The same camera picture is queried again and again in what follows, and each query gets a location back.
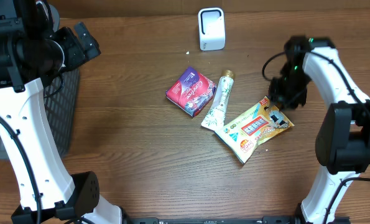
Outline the red purple tissue pack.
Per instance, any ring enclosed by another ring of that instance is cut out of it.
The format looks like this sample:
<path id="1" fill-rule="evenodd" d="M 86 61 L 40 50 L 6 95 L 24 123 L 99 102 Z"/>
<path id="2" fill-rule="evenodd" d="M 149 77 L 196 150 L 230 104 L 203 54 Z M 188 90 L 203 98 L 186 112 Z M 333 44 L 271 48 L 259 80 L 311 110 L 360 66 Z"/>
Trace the red purple tissue pack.
<path id="1" fill-rule="evenodd" d="M 215 90 L 213 81 L 188 67 L 165 94 L 172 103 L 195 117 L 212 99 Z"/>

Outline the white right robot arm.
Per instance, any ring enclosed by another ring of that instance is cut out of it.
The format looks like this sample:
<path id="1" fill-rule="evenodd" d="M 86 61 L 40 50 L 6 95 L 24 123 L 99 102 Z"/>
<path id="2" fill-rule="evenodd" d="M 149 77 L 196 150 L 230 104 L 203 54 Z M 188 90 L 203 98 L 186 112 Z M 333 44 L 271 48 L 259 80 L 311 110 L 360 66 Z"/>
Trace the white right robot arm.
<path id="1" fill-rule="evenodd" d="M 272 223 L 349 223 L 335 212 L 349 186 L 370 165 L 370 97 L 361 91 L 327 37 L 292 36 L 281 53 L 287 59 L 279 78 L 271 78 L 268 97 L 281 110 L 304 106 L 307 85 L 314 82 L 327 107 L 315 140 L 320 164 L 308 195 L 295 214 L 263 217 Z"/>

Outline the yellow snack bag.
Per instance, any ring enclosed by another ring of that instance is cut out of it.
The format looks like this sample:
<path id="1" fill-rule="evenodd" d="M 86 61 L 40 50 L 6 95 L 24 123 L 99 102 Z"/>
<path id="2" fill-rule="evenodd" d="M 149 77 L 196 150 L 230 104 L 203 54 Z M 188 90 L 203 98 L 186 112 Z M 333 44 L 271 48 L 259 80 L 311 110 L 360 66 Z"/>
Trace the yellow snack bag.
<path id="1" fill-rule="evenodd" d="M 258 146 L 293 126 L 288 117 L 263 97 L 253 107 L 233 119 L 215 134 L 245 164 Z"/>

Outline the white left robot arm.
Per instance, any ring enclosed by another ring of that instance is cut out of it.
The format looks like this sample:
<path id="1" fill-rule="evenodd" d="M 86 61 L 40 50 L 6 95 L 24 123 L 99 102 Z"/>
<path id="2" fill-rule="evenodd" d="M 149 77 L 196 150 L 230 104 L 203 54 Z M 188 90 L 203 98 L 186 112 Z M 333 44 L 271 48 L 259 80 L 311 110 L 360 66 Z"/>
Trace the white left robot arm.
<path id="1" fill-rule="evenodd" d="M 0 137 L 19 185 L 13 223 L 115 223 L 94 172 L 69 174 L 57 150 L 44 88 L 100 55 L 83 23 L 59 26 L 47 1 L 0 1 Z"/>

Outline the white tube gold cap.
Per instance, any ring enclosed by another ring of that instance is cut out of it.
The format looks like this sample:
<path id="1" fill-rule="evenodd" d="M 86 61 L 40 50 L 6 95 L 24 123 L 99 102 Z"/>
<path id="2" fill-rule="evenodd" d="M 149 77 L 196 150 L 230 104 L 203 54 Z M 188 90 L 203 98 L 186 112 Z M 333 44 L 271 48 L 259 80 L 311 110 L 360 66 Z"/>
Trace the white tube gold cap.
<path id="1" fill-rule="evenodd" d="M 201 123 L 202 127 L 216 131 L 224 126 L 226 110 L 234 78 L 234 72 L 231 70 L 223 70 L 211 108 Z"/>

